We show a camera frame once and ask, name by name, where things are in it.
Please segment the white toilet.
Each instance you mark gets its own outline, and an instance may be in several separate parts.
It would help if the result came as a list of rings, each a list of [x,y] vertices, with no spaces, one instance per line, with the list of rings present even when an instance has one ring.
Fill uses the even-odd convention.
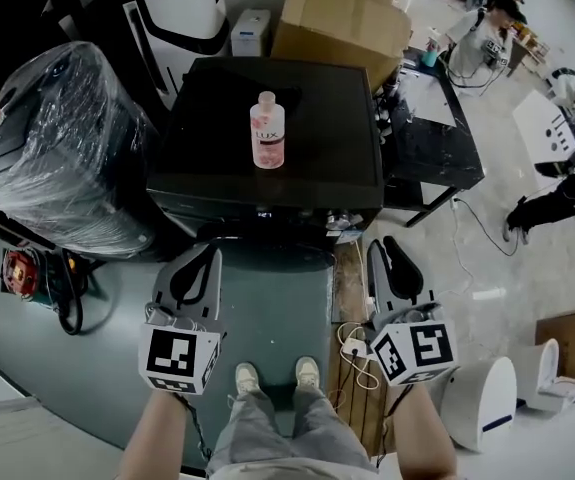
[[[558,374],[559,356],[556,339],[512,353],[517,399],[528,408],[558,414],[575,403],[575,379]]]

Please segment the person's left shoe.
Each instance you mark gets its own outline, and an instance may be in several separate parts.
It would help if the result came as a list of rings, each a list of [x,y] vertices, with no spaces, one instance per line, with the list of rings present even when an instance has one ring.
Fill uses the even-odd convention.
[[[251,363],[240,363],[235,370],[235,383],[239,396],[260,390],[259,376]]]

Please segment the plastic-wrapped black appliance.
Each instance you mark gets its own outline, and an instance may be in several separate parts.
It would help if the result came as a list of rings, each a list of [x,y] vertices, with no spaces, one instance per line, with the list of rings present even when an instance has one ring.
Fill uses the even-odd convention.
[[[0,212],[63,249],[149,253],[160,213],[146,177],[160,136],[101,50],[57,46],[0,92]]]

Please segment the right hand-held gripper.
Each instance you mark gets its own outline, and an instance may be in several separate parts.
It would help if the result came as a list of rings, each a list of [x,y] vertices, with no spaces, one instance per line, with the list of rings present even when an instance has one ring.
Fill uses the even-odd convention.
[[[433,295],[420,300],[424,277],[393,237],[369,245],[367,277],[374,311],[365,323],[365,342],[387,383],[428,382],[456,367],[454,323]]]

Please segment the teal bottle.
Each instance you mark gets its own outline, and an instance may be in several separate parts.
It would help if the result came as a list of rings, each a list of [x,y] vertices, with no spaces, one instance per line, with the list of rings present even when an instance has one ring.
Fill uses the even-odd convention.
[[[440,53],[440,45],[434,38],[429,38],[425,51],[421,56],[421,63],[427,68],[433,68]]]

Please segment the person's left forearm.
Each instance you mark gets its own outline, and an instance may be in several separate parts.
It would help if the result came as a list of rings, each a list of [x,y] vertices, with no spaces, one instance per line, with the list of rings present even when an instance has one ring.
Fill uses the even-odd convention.
[[[154,391],[123,453],[116,480],[179,480],[186,425],[181,401]]]

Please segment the black washing machine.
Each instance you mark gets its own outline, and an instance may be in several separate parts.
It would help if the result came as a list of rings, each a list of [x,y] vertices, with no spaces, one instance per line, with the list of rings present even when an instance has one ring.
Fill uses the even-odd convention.
[[[263,91],[285,109],[285,159],[255,166],[250,109]],[[242,238],[330,250],[357,239],[384,202],[364,70],[258,57],[196,60],[185,75],[147,190],[198,241]],[[326,228],[329,212],[352,225]]]

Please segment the person's grey trousers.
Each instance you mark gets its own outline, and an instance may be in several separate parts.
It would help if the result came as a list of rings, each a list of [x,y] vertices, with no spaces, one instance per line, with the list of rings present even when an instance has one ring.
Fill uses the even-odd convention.
[[[264,392],[238,395],[207,466],[210,480],[378,480],[365,448],[320,389],[296,388],[293,405],[287,438]]]

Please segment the white cabinet with black marks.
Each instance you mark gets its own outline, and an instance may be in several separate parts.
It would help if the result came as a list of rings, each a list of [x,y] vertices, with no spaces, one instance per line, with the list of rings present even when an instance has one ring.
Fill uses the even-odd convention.
[[[514,109],[513,119],[533,163],[564,161],[575,150],[575,136],[561,110],[537,90]]]

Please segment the white rounded device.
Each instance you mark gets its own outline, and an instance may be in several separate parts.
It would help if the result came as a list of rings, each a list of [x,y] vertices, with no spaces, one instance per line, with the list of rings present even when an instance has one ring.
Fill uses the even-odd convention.
[[[440,416],[450,437],[461,447],[486,453],[510,433],[516,413],[514,365],[498,357],[454,370],[446,384]]]

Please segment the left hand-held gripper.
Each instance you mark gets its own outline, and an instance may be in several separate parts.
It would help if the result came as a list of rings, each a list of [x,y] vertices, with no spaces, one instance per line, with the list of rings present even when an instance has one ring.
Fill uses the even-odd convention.
[[[138,343],[138,371],[150,387],[204,393],[225,335],[222,263],[216,246],[196,245],[158,273]]]

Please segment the large cardboard box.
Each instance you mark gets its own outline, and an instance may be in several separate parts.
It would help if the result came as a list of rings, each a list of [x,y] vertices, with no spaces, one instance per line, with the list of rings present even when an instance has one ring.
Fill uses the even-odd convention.
[[[411,35],[394,0],[285,0],[271,56],[363,68],[376,90],[400,65]]]

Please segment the black table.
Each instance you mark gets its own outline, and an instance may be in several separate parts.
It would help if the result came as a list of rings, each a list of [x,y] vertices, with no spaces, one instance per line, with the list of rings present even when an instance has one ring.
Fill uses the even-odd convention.
[[[413,118],[402,97],[402,75],[437,78],[445,93],[454,127]],[[383,164],[384,208],[409,212],[412,228],[459,193],[484,178],[474,137],[461,102],[439,65],[427,68],[406,59],[373,96]]]

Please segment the white curved counter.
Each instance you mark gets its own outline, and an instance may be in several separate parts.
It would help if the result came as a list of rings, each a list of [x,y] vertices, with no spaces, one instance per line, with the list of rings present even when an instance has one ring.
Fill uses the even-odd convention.
[[[0,480],[115,480],[121,455],[0,374]]]

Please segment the small white box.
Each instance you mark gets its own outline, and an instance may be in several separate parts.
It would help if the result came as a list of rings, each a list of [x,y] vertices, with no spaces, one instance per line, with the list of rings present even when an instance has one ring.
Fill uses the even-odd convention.
[[[245,9],[230,33],[234,57],[266,57],[269,51],[271,13],[266,9]]]

